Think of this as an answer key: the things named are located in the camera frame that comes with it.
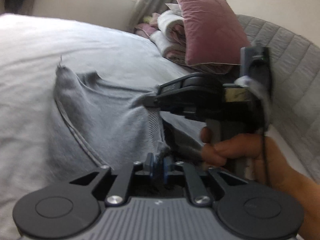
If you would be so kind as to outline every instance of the human hand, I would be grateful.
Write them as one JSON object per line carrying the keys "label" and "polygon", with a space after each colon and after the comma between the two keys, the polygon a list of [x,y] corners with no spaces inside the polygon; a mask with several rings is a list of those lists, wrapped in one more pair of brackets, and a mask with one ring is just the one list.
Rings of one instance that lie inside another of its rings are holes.
{"label": "human hand", "polygon": [[[202,158],[209,165],[223,166],[227,159],[249,157],[253,159],[255,178],[265,183],[265,165],[262,156],[262,136],[258,134],[239,134],[230,140],[211,145],[211,131],[208,127],[201,130],[201,140],[206,143],[202,148]],[[266,137],[266,155],[271,186],[281,190],[292,168],[287,163],[275,141]]]}

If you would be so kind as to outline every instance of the wall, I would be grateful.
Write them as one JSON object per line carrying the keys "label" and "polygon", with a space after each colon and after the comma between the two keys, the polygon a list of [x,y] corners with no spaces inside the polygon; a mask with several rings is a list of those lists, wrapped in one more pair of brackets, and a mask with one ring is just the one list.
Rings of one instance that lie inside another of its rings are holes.
{"label": "wall", "polygon": [[35,0],[33,15],[126,30],[136,0]]}
{"label": "wall", "polygon": [[320,0],[227,0],[237,14],[258,17],[320,46]]}

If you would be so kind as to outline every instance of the finger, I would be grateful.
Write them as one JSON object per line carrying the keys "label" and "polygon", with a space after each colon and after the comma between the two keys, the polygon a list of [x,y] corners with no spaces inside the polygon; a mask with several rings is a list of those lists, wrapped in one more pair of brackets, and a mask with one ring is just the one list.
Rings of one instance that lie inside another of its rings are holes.
{"label": "finger", "polygon": [[200,132],[200,139],[203,143],[210,143],[212,132],[208,127],[202,128]]}
{"label": "finger", "polygon": [[206,163],[215,166],[224,166],[227,162],[227,159],[219,156],[214,147],[209,143],[202,147],[201,156]]}
{"label": "finger", "polygon": [[262,153],[262,136],[259,134],[238,134],[230,140],[214,145],[216,153],[224,158],[259,158]]}

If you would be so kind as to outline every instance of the white towel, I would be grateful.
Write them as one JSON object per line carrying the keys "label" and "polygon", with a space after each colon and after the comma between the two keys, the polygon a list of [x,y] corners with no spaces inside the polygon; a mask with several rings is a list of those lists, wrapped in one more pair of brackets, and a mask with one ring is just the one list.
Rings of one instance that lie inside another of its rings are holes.
{"label": "white towel", "polygon": [[171,50],[186,52],[186,48],[177,42],[167,40],[161,31],[156,31],[150,35],[150,40],[158,47],[162,57],[166,57]]}
{"label": "white towel", "polygon": [[183,17],[176,15],[173,11],[168,10],[165,11],[163,14],[161,14],[158,17],[158,28],[162,31],[164,36],[169,41],[175,42],[175,40],[171,37],[172,28],[179,24],[181,26],[184,26],[183,24]]}

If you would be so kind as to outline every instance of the folded blanket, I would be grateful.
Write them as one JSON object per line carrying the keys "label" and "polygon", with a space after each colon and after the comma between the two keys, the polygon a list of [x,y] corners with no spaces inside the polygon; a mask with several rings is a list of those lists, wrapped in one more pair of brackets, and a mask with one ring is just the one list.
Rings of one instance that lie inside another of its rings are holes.
{"label": "folded blanket", "polygon": [[186,44],[183,17],[176,15],[173,11],[165,11],[158,17],[158,28],[169,41]]}
{"label": "folded blanket", "polygon": [[134,28],[137,29],[138,31],[143,31],[147,37],[142,36],[139,32],[138,33],[136,32],[136,34],[139,36],[142,36],[144,38],[147,38],[147,39],[150,37],[150,35],[152,33],[157,31],[156,28],[151,27],[148,23],[140,23],[137,26],[135,26]]}
{"label": "folded blanket", "polygon": [[150,36],[150,40],[157,46],[162,57],[177,63],[189,67],[195,71],[203,71],[213,74],[226,74],[233,65],[226,64],[199,64],[196,66],[188,66],[185,63],[186,47],[177,42],[172,42],[166,39],[161,31],[156,31]]}
{"label": "folded blanket", "polygon": [[185,55],[186,47],[177,42],[169,41],[161,31],[156,31],[151,34],[150,40],[157,46],[161,56],[164,58],[167,58],[169,51],[179,51]]}

